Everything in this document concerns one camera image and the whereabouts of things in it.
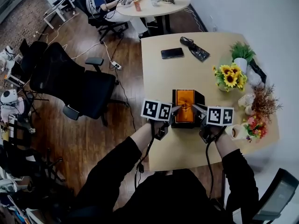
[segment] black smartphone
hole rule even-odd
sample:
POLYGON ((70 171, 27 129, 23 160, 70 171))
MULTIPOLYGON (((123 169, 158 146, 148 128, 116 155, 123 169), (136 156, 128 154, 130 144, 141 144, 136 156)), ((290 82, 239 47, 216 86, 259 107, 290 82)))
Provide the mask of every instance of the black smartphone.
POLYGON ((162 59, 182 57, 184 56, 182 48, 174 48, 169 50, 161 50, 162 59))

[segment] brick wall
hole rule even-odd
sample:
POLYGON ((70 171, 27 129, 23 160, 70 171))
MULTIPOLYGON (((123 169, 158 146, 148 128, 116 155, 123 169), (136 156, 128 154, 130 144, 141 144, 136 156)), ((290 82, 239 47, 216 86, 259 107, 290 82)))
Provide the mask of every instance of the brick wall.
POLYGON ((43 14, 49 9, 47 0, 23 0, 0 24, 0 51, 7 45, 19 50, 24 38, 28 45, 36 41, 35 31, 42 32, 46 26, 43 14))

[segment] round white table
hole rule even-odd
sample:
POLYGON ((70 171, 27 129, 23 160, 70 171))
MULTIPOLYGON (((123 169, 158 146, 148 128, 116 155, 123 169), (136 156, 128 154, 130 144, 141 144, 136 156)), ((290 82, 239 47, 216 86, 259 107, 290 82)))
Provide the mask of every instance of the round white table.
POLYGON ((141 11, 137 12, 134 3, 130 5, 119 4, 116 10, 123 15, 133 16, 133 17, 156 17, 160 35, 163 35, 163 21, 162 16, 165 16, 165 27, 167 31, 170 31, 170 21, 169 14, 178 12, 189 6, 191 0, 174 0, 175 4, 164 3, 162 1, 158 2, 158 6, 154 7, 151 4, 151 0, 141 0, 140 8, 141 11))

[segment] hardwood floor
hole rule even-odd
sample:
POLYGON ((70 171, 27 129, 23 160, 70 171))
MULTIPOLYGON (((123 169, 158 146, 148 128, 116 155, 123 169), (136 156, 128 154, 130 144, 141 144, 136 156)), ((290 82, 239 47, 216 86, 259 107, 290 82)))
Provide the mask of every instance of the hardwood floor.
MULTIPOLYGON (((65 51, 70 57, 75 57, 92 45, 99 42, 100 35, 95 27, 87 22, 87 16, 79 11, 79 15, 64 24, 59 30, 59 36, 55 42, 66 45, 65 51)), ((198 32, 199 28, 193 15, 184 11, 170 15, 171 29, 175 33, 198 32)), ((48 41, 56 35, 56 30, 62 24, 57 16, 51 22, 55 30, 47 28, 44 33, 49 33, 48 41)), ((46 41, 46 36, 42 36, 42 41, 46 41)), ((108 46, 108 52, 113 54, 118 38, 108 35, 104 39, 108 46)), ((115 74, 110 70, 109 59, 104 45, 97 45, 85 54, 79 56, 75 61, 88 70, 94 70, 92 66, 85 65, 86 58, 99 56, 105 59, 101 67, 102 72, 115 74)), ((138 34, 129 27, 125 32, 124 39, 118 46, 113 60, 119 63, 123 69, 118 72, 119 80, 126 91, 129 103, 132 106, 136 128, 140 128, 145 120, 140 117, 141 106, 144 98, 143 77, 142 77, 142 54, 141 42, 138 34)), ((62 113, 63 102, 55 97, 43 95, 50 101, 36 101, 35 106, 42 119, 34 117, 36 134, 33 139, 33 147, 45 154, 46 148, 52 149, 52 159, 63 157, 64 161, 58 165, 59 171, 66 178, 68 187, 73 188, 75 194, 84 185, 89 171, 118 143, 122 142, 133 132, 132 118, 130 111, 123 105, 109 104, 107 112, 108 127, 104 127, 101 120, 94 120, 88 117, 80 117, 78 121, 67 118, 62 113)), ((113 97, 125 100, 121 86, 118 85, 113 97)), ((213 197, 221 195, 222 164, 214 164, 214 191, 213 197)), ((151 175, 145 164, 145 173, 142 174, 141 181, 151 175)), ((208 167, 193 168, 192 171, 200 179, 207 190, 210 191, 210 173, 208 167)), ((120 186, 120 195, 115 205, 115 209, 123 206, 134 192, 134 169, 126 175, 120 186)))

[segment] power strip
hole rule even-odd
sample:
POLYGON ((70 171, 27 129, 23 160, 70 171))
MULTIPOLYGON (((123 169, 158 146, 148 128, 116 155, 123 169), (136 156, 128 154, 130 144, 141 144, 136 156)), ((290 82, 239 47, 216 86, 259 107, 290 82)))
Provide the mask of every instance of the power strip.
POLYGON ((122 69, 121 65, 119 65, 119 64, 116 63, 116 62, 112 62, 111 64, 112 64, 116 69, 118 69, 118 70, 121 70, 121 69, 122 69))

